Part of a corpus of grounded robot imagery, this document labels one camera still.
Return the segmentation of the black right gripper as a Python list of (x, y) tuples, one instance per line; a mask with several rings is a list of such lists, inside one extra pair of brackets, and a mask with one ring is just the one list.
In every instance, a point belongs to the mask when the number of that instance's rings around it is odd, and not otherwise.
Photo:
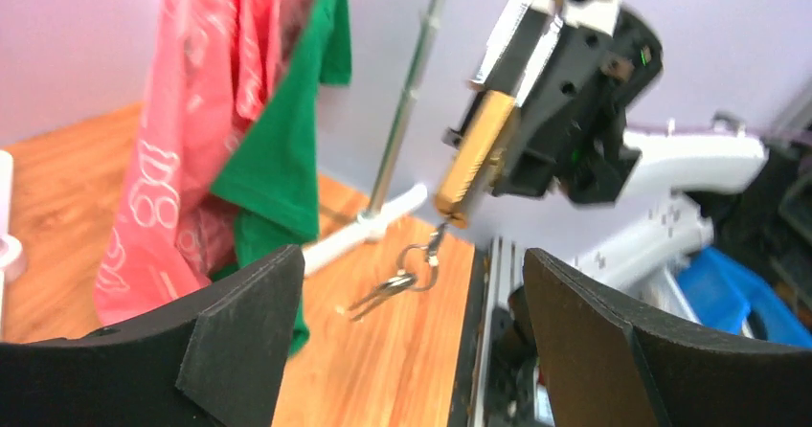
[(639, 149), (623, 133), (632, 102), (663, 72), (663, 46), (635, 12), (620, 9), (613, 36), (563, 26), (527, 11), (504, 53), (477, 91), (462, 126), (443, 142), (458, 148), (488, 90), (515, 98), (503, 166), (492, 194), (540, 197), (553, 178), (577, 205), (615, 202)]

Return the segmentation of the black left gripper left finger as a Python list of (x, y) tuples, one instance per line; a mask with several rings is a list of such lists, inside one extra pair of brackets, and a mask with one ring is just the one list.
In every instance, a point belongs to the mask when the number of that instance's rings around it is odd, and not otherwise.
[(287, 245), (79, 339), (1, 347), (5, 426), (268, 426), (302, 296)]

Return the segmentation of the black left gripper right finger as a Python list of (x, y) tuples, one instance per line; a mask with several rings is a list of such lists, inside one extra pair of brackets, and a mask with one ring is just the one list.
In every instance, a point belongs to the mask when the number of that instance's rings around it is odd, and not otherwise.
[(558, 426), (807, 426), (811, 352), (676, 317), (548, 252), (524, 257)]

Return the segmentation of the small brass padlock with key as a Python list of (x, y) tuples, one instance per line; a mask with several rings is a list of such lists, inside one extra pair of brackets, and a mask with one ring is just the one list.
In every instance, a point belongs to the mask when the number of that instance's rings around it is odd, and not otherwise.
[[(480, 67), (471, 82), (477, 91), (485, 82), (505, 51), (533, 0), (508, 0), (491, 31)], [(561, 19), (550, 17), (548, 27), (557, 34), (564, 26)], [(479, 195), (492, 189), (502, 170), (510, 130), (517, 122), (515, 98), (488, 90), (472, 123), (462, 136), (448, 171), (434, 197), (434, 207), (444, 226), (465, 229)]]

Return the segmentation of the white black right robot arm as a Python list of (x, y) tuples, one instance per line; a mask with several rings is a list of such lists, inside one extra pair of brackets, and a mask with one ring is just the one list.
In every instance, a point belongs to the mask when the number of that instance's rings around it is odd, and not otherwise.
[(505, 9), (475, 98), (449, 134), (458, 152), (435, 195), (437, 211), (465, 228), (484, 193), (540, 198), (558, 190), (578, 207), (659, 193), (645, 216), (573, 261), (618, 289), (708, 245), (712, 222), (691, 195), (744, 191), (767, 152), (743, 133), (628, 129), (626, 108), (660, 75), (662, 56), (657, 35), (625, 9), (600, 18), (578, 5), (567, 19)]

